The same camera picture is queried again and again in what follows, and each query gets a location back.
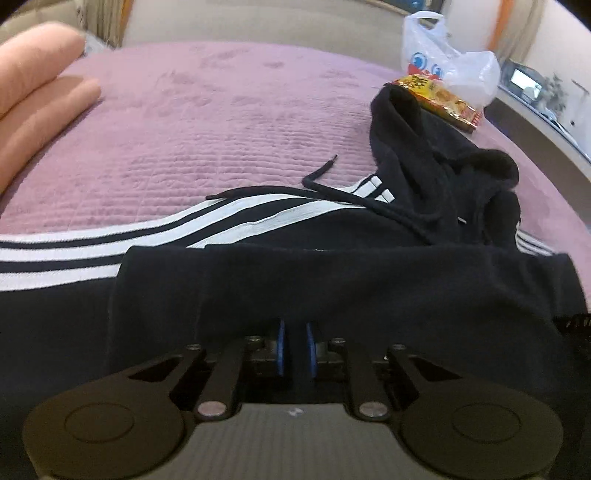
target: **circular pad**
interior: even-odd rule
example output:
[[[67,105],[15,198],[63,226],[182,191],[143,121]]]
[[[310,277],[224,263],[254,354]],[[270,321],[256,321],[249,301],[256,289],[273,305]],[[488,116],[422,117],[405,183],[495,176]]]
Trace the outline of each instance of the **circular pad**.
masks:
[[[119,480],[166,461],[183,434],[183,416],[161,385],[116,378],[43,402],[22,437],[40,476]]]
[[[412,453],[447,476],[514,480],[548,468],[562,444],[560,419],[521,392],[471,380],[434,384],[402,415]]]
[[[83,442],[112,442],[132,429],[134,415],[122,405],[94,403],[68,415],[66,430]]]

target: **snack package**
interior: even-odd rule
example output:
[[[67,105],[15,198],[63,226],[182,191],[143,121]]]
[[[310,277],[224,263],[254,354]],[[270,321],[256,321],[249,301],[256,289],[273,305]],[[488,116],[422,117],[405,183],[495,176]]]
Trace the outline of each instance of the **snack package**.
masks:
[[[480,124],[482,113],[449,92],[438,80],[425,75],[409,75],[393,83],[411,92],[425,110],[461,130],[472,133]]]

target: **plastic bag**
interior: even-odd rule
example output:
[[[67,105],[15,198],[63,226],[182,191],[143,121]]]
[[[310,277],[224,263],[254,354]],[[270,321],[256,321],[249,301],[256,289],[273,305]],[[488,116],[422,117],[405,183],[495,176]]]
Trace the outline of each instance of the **plastic bag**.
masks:
[[[438,20],[429,30],[422,18]],[[501,68],[491,51],[457,51],[447,42],[445,17],[417,12],[404,20],[402,69],[405,74],[426,74],[476,109],[490,104],[501,79]]]

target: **cartoon eyes print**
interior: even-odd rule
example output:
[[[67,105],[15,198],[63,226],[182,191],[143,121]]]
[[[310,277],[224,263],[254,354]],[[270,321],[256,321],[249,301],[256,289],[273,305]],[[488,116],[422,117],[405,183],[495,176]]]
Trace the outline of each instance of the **cartoon eyes print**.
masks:
[[[428,60],[427,56],[424,53],[416,52],[410,60],[411,64],[421,72],[431,73],[433,77],[438,79],[443,78],[443,69],[437,64],[433,64],[431,69],[427,68]]]
[[[423,53],[417,52],[411,58],[410,63],[419,70],[424,70],[427,68],[427,57]]]
[[[437,63],[431,68],[431,73],[436,75],[440,80],[443,78],[443,70],[439,65],[437,65]]]

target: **pink bedspread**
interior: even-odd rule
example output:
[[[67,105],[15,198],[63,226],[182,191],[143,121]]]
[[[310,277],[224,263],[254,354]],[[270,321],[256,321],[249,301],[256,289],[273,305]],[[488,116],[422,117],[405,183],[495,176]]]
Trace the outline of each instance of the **pink bedspread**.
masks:
[[[394,71],[307,48],[174,43],[75,62],[103,101],[31,162],[0,203],[0,233],[59,231],[169,215],[224,189],[347,185],[374,171],[369,103]],[[568,252],[591,300],[591,235],[554,186],[491,124],[472,135],[519,165],[522,226]]]

